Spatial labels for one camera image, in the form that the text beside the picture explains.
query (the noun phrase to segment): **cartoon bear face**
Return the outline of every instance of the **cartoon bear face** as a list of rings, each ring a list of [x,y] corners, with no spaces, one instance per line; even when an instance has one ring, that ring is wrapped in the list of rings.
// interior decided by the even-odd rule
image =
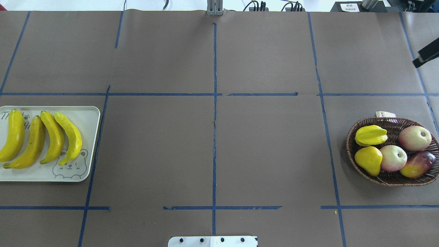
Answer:
[[[58,157],[58,160],[52,169],[55,178],[81,178],[81,176],[87,172],[86,158],[88,156],[88,151],[81,149],[81,152],[76,159],[67,162],[63,166],[58,165],[58,162],[64,159],[66,152],[67,150],[62,150],[61,155]]]

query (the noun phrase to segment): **white tray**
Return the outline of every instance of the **white tray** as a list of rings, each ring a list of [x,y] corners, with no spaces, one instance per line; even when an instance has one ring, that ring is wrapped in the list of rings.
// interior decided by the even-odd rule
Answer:
[[[96,142],[96,133],[99,127],[101,112],[95,106],[2,106],[0,107],[0,149],[6,144],[8,133],[8,116],[12,109],[23,113],[25,120],[25,140],[20,150],[21,155],[29,141],[30,122],[41,111],[50,113],[61,112],[74,123],[82,136],[83,145],[78,157],[64,166],[59,166],[58,158],[47,164],[41,165],[40,160],[46,156],[49,148],[49,133],[46,130],[46,140],[43,151],[37,161],[30,167],[24,169],[3,169],[0,163],[0,181],[29,181],[29,182],[80,182],[87,178],[90,173],[91,161]],[[62,157],[68,147],[68,139],[65,135],[64,150]]]

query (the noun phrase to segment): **yellow banana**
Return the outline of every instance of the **yellow banana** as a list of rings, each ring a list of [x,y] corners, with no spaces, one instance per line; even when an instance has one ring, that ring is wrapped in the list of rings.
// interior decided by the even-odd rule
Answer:
[[[64,132],[50,112],[42,111],[41,120],[46,126],[47,132],[49,132],[50,138],[50,145],[46,157],[40,161],[40,164],[45,164],[60,156],[62,148],[64,147]]]
[[[55,112],[55,120],[61,125],[67,134],[68,138],[68,148],[64,159],[62,159],[58,165],[63,166],[67,162],[74,160],[78,157],[79,152],[81,152],[82,147],[82,137],[78,128],[66,117],[64,114]]]
[[[10,161],[22,149],[25,139],[25,122],[23,115],[14,109],[9,113],[6,144],[0,151],[0,162]]]
[[[35,163],[44,147],[46,132],[39,116],[35,116],[30,123],[29,143],[26,150],[11,163],[3,164],[3,168],[23,169]]]

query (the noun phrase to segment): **metal cylinder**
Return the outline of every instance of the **metal cylinder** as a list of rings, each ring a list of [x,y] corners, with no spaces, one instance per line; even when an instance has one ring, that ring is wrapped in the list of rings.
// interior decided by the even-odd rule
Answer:
[[[377,5],[378,0],[363,0],[361,6],[367,10],[371,10]]]

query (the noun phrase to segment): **brown woven basket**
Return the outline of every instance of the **brown woven basket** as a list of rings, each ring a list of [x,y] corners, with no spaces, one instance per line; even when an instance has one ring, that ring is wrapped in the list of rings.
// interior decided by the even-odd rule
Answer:
[[[378,125],[381,128],[387,130],[388,140],[380,145],[374,145],[374,147],[378,149],[386,145],[396,145],[401,147],[401,145],[398,142],[399,133],[403,129],[409,126],[413,126],[413,125],[422,126],[419,123],[412,121],[410,119],[399,118],[399,117],[391,117],[391,118],[369,117],[356,122],[349,130],[348,137],[346,139],[346,150],[348,152],[349,160],[351,161],[352,165],[354,166],[355,170],[357,170],[358,173],[360,173],[367,180],[382,186],[422,186],[422,185],[427,185],[438,178],[439,143],[433,135],[432,135],[432,142],[425,149],[425,151],[432,153],[436,157],[436,163],[433,165],[433,167],[430,168],[430,170],[425,172],[423,175],[417,178],[406,178],[402,176],[399,173],[399,171],[389,172],[389,171],[381,170],[380,174],[377,177],[370,176],[363,168],[361,168],[355,163],[354,160],[355,153],[360,148],[362,148],[355,142],[355,133],[359,128],[373,124]],[[416,152],[406,151],[406,153],[408,157],[410,157],[414,155]]]

